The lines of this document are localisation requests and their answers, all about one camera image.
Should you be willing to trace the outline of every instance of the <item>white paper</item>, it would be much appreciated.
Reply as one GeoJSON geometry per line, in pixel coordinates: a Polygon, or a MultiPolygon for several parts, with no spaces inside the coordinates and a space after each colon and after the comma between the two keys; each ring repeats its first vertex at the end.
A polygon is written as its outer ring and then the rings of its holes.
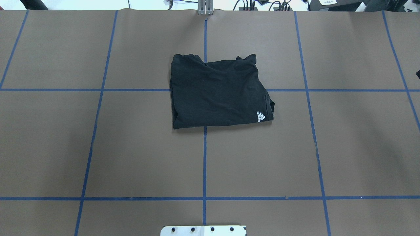
{"type": "Polygon", "coordinates": [[[321,3],[321,5],[325,6],[325,5],[336,4],[337,0],[319,0],[319,2],[321,3]]]}

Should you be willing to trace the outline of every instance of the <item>folded black garment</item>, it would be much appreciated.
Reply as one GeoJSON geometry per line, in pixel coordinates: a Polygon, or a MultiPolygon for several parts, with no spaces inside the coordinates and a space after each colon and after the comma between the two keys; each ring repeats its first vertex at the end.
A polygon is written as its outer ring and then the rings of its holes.
{"type": "Polygon", "coordinates": [[[197,55],[173,57],[173,129],[231,126],[274,119],[274,102],[258,79],[255,54],[204,63],[197,55]]]}

